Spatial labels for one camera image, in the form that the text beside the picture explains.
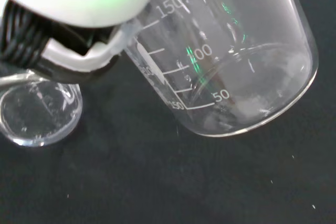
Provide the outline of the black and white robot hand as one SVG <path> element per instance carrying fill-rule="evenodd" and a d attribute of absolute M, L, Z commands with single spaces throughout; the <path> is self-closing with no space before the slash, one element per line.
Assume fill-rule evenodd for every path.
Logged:
<path fill-rule="evenodd" d="M 150 0 L 1 0 L 1 63 L 61 83 L 109 71 Z"/>

